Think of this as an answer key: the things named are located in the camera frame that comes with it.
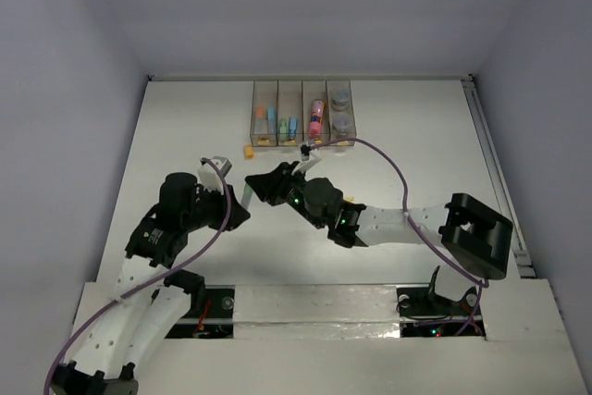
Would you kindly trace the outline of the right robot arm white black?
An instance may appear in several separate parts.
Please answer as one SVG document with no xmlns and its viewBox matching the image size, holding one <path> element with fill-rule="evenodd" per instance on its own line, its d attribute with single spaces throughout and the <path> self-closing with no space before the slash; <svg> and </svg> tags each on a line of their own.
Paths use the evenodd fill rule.
<svg viewBox="0 0 592 395">
<path fill-rule="evenodd" d="M 340 247 L 424 244 L 442 262 L 425 292 L 435 313 L 446 314 L 469 289 L 507 276 L 513 223 L 469 194 L 412 209 L 355 204 L 329 179 L 307 179 L 298 163 L 250 175 L 245 183 L 261 202 L 289 205 Z"/>
</svg>

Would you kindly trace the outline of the green highlighter pen bottom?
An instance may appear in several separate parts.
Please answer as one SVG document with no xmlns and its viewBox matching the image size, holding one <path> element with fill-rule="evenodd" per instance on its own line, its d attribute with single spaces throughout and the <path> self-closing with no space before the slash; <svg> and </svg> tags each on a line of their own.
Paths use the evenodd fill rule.
<svg viewBox="0 0 592 395">
<path fill-rule="evenodd" d="M 247 210 L 249 208 L 252 198 L 253 198 L 253 189 L 248 184 L 245 184 L 244 188 L 243 188 L 241 201 L 240 201 L 241 206 L 245 210 Z"/>
</svg>

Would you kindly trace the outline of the green highlighter pen top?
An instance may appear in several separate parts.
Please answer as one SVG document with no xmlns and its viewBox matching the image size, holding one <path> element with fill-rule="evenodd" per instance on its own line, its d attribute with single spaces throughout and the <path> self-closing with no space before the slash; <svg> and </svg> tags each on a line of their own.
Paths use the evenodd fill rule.
<svg viewBox="0 0 592 395">
<path fill-rule="evenodd" d="M 289 125 L 285 118 L 281 118 L 277 124 L 278 141 L 285 142 L 289 138 Z"/>
</svg>

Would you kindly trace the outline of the clear bin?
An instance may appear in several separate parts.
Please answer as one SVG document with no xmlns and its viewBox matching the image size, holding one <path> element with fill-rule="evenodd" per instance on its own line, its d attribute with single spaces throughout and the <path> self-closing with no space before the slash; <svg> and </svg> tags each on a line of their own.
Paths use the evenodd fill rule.
<svg viewBox="0 0 592 395">
<path fill-rule="evenodd" d="M 255 112 L 258 106 L 263 106 L 266 109 L 273 106 L 276 109 L 276 135 L 269 135 L 267 132 L 262 135 L 254 133 Z M 278 82 L 276 80 L 256 80 L 253 83 L 250 137 L 254 147 L 271 148 L 278 145 Z"/>
<path fill-rule="evenodd" d="M 317 139 L 312 139 L 308 135 L 308 125 L 311 115 L 311 105 L 316 99 L 322 99 L 325 102 L 325 112 L 323 119 L 323 132 Z M 313 141 L 315 143 L 324 143 L 329 140 L 329 125 L 328 125 L 328 101 L 327 101 L 327 86 L 323 80 L 305 80 L 302 83 L 302 100 L 303 100 L 303 138 L 306 141 Z"/>
<path fill-rule="evenodd" d="M 353 97 L 352 97 L 352 87 L 351 82 L 349 80 L 328 80 L 326 82 L 327 85 L 327 99 L 328 99 L 328 115 L 329 115 L 329 132 L 330 132 L 330 140 L 331 141 L 338 141 L 338 145 L 354 145 L 355 141 L 353 138 L 357 137 L 357 129 L 356 129 L 356 122 L 355 122 L 355 114 L 354 114 L 354 107 L 353 107 Z M 335 90 L 349 90 L 351 93 L 351 105 L 342 111 L 337 111 L 333 109 L 330 105 L 330 95 L 332 91 Z M 351 120 L 353 123 L 352 130 L 347 135 L 338 135 L 332 131 L 331 128 L 331 118 L 335 113 L 338 112 L 347 112 L 351 115 Z"/>
<path fill-rule="evenodd" d="M 280 80 L 278 82 L 277 95 L 277 123 L 281 118 L 288 121 L 291 117 L 298 118 L 298 139 L 291 142 L 289 138 L 285 142 L 278 141 L 279 146 L 298 145 L 303 140 L 303 100 L 302 100 L 302 82 L 300 80 Z"/>
</svg>

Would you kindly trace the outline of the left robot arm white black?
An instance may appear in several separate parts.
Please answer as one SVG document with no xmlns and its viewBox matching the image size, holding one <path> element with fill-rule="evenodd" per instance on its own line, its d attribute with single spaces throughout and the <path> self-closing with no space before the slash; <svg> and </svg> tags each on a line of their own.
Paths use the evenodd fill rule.
<svg viewBox="0 0 592 395">
<path fill-rule="evenodd" d="M 135 394 L 136 374 L 167 332 L 204 308 L 204 278 L 179 262 L 189 236 L 211 228 L 210 249 L 220 235 L 250 214 L 226 182 L 227 159 L 205 159 L 197 174 L 170 173 L 158 201 L 132 231 L 113 292 L 75 332 L 51 364 L 45 394 Z"/>
</svg>

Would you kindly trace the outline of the green highlighter pen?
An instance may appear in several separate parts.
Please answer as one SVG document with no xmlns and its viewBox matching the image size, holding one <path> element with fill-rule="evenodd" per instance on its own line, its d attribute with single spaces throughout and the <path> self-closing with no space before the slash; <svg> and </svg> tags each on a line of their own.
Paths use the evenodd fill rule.
<svg viewBox="0 0 592 395">
<path fill-rule="evenodd" d="M 285 118 L 281 118 L 277 124 L 278 141 L 285 142 L 289 138 L 289 125 Z"/>
<path fill-rule="evenodd" d="M 245 184 L 244 188 L 243 188 L 241 201 L 240 201 L 241 206 L 245 210 L 247 210 L 249 208 L 252 198 L 253 198 L 253 189 L 248 184 Z"/>
</svg>

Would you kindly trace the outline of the blue highlighter pen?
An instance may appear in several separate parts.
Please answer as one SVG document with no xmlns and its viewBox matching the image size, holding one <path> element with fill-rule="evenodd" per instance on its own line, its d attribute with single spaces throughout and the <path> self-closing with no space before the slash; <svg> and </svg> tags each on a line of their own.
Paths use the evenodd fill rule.
<svg viewBox="0 0 592 395">
<path fill-rule="evenodd" d="M 267 133 L 269 135 L 276 135 L 277 134 L 277 116 L 276 116 L 276 109 L 273 106 L 269 106 L 266 109 L 266 117 L 267 117 Z"/>
</svg>

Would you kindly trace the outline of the green pen cap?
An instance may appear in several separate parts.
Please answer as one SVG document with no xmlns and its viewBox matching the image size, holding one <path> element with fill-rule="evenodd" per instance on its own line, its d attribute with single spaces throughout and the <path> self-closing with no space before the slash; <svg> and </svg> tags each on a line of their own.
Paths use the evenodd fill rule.
<svg viewBox="0 0 592 395">
<path fill-rule="evenodd" d="M 252 188 L 248 184 L 246 184 L 243 189 L 243 196 L 250 197 L 252 195 L 253 195 Z"/>
</svg>

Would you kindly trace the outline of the orange-yellow pen cap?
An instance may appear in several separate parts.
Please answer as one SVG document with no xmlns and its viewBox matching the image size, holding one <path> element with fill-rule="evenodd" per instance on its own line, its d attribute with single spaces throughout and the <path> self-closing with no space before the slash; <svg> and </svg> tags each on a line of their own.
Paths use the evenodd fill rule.
<svg viewBox="0 0 592 395">
<path fill-rule="evenodd" d="M 254 150 L 251 145 L 245 145 L 243 148 L 244 157 L 246 159 L 253 159 L 254 158 Z"/>
</svg>

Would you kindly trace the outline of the small clear jar blue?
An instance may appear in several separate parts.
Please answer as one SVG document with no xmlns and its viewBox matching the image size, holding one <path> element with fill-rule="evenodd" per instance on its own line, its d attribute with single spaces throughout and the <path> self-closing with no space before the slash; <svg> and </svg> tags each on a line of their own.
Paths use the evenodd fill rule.
<svg viewBox="0 0 592 395">
<path fill-rule="evenodd" d="M 347 135 L 353 127 L 351 115 L 347 112 L 335 113 L 331 118 L 332 131 L 338 135 Z"/>
</svg>

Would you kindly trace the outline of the grey orange-tip highlighter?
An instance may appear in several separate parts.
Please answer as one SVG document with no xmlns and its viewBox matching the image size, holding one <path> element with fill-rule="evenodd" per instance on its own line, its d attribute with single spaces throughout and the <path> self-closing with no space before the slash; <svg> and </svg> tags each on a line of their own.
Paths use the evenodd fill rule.
<svg viewBox="0 0 592 395">
<path fill-rule="evenodd" d="M 254 133 L 258 135 L 266 134 L 267 132 L 267 119 L 266 119 L 266 108 L 258 106 L 255 112 L 254 121 Z"/>
</svg>

